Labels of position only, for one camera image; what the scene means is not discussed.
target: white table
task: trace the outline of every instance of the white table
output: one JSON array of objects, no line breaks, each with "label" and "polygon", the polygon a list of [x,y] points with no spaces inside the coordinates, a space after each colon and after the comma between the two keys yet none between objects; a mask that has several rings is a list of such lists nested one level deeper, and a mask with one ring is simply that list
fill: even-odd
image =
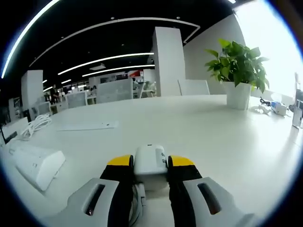
[{"label": "white table", "polygon": [[[258,99],[251,98],[258,104]],[[188,157],[202,176],[228,190],[245,212],[264,218],[294,179],[302,131],[290,117],[228,109],[226,96],[174,96],[125,100],[67,109],[30,143],[63,151],[59,176],[39,193],[5,160],[5,168],[26,206],[44,217],[62,210],[68,197],[106,163],[135,154],[143,144],[160,144],[167,155]],[[56,131],[60,124],[119,121],[119,127],[93,131]],[[147,194],[145,226],[173,226],[169,189]]]}]

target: window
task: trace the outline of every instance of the window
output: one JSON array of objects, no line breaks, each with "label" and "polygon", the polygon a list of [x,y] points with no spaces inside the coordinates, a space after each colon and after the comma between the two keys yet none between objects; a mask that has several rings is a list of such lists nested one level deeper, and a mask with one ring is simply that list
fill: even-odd
[{"label": "window", "polygon": [[294,96],[297,72],[303,82],[299,46],[279,13],[264,0],[255,0],[235,9],[244,40],[249,48],[259,47],[270,83],[269,90]]}]

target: ceiling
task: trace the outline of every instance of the ceiling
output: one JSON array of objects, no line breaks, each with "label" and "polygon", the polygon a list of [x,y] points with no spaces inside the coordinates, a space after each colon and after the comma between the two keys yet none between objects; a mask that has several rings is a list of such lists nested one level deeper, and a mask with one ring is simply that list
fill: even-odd
[{"label": "ceiling", "polygon": [[[9,1],[4,3],[7,13],[13,15],[6,20],[1,37],[0,53],[2,69],[14,41],[31,18],[43,8],[49,0]],[[100,62],[58,75],[59,72],[89,61],[129,53],[150,52],[152,34],[155,26],[176,27],[181,30],[184,41],[196,27],[176,22],[137,20],[98,26],[68,38],[41,55],[47,48],[65,37],[89,26],[116,19],[131,17],[161,17],[176,19],[200,26],[194,38],[207,28],[232,13],[231,7],[243,1],[231,4],[227,0],[61,0],[44,13],[23,37],[15,51],[5,78],[0,79],[0,95],[3,97],[20,96],[20,78],[27,70],[43,70],[46,87],[72,79],[82,80],[82,75],[93,72],[90,68]],[[144,65],[148,55],[107,60],[106,69]]]}]

